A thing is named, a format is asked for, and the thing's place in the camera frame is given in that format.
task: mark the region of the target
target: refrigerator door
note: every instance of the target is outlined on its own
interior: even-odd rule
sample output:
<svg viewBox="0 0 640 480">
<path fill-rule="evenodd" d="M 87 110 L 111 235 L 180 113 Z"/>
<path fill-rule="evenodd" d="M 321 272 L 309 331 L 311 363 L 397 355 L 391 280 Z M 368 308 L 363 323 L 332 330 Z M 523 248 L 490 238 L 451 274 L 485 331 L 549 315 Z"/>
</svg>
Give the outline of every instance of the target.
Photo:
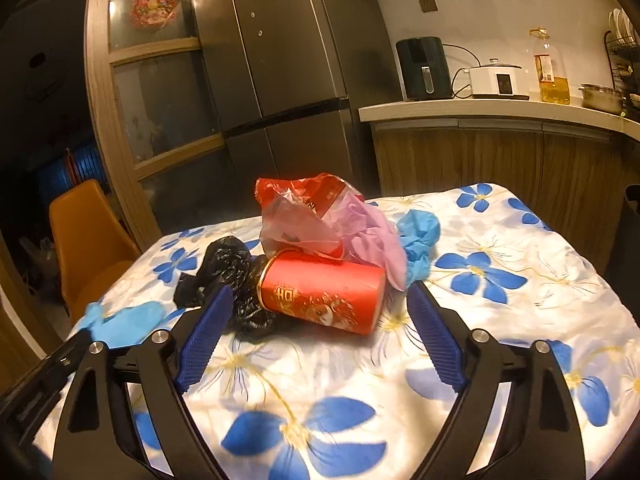
<svg viewBox="0 0 640 480">
<path fill-rule="evenodd" d="M 359 185 L 348 110 L 268 126 L 267 135 L 280 178 L 303 178 L 325 171 Z"/>
<path fill-rule="evenodd" d="M 322 0 L 234 0 L 263 116 L 346 90 Z"/>
<path fill-rule="evenodd" d="M 247 216 L 260 214 L 260 205 L 255 201 L 255 181 L 259 177 L 277 178 L 278 170 L 264 128 L 245 134 L 227 137 L 229 150 L 238 179 L 239 201 Z"/>
<path fill-rule="evenodd" d="M 207 76 L 220 128 L 227 131 L 259 120 L 233 0 L 193 0 Z"/>
</svg>

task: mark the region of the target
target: orange chair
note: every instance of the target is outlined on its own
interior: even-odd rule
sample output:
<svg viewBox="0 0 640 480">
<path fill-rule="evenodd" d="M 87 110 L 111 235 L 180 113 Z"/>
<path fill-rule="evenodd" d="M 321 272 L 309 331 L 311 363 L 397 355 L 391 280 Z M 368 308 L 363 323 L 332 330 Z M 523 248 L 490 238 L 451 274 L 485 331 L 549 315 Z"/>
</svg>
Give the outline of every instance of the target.
<svg viewBox="0 0 640 480">
<path fill-rule="evenodd" d="M 140 250 L 118 223 L 95 180 L 87 180 L 49 206 L 49 221 L 60 262 L 62 297 L 71 322 L 99 300 L 133 262 Z"/>
</svg>

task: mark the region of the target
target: refrigerator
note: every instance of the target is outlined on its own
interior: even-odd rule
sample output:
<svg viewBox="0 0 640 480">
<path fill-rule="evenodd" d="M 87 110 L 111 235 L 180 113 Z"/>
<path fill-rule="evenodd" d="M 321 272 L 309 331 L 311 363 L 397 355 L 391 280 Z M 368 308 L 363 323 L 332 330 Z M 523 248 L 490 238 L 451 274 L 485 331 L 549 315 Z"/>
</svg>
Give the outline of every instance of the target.
<svg viewBox="0 0 640 480">
<path fill-rule="evenodd" d="M 260 176 L 322 171 L 380 193 L 358 108 L 402 100 L 377 0 L 193 0 L 216 114 L 249 213 Z"/>
</svg>

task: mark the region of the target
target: chair seat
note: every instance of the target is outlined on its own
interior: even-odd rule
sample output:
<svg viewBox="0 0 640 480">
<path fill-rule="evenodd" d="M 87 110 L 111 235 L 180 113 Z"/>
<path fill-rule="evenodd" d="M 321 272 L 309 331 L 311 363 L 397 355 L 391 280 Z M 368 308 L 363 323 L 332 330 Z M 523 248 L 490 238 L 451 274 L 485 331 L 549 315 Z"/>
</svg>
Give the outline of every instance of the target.
<svg viewBox="0 0 640 480">
<path fill-rule="evenodd" d="M 89 303 L 98 301 L 104 293 L 109 290 L 109 287 L 117 282 L 132 265 L 133 261 L 129 260 L 118 262 L 117 264 L 107 267 L 97 276 L 94 276 L 80 291 L 74 304 L 69 305 L 71 309 L 71 323 L 75 323 L 84 316 L 86 306 Z"/>
</svg>

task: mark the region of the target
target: white countertop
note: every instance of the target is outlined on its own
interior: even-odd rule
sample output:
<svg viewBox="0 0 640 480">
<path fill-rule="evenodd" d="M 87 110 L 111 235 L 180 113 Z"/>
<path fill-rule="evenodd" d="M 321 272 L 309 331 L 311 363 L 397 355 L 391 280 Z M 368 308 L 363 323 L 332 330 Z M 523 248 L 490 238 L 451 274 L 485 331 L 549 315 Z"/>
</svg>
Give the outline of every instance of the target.
<svg viewBox="0 0 640 480">
<path fill-rule="evenodd" d="M 603 128 L 640 140 L 640 124 L 624 117 L 571 105 L 508 99 L 444 99 L 387 103 L 360 108 L 367 123 L 434 117 L 538 119 Z"/>
</svg>

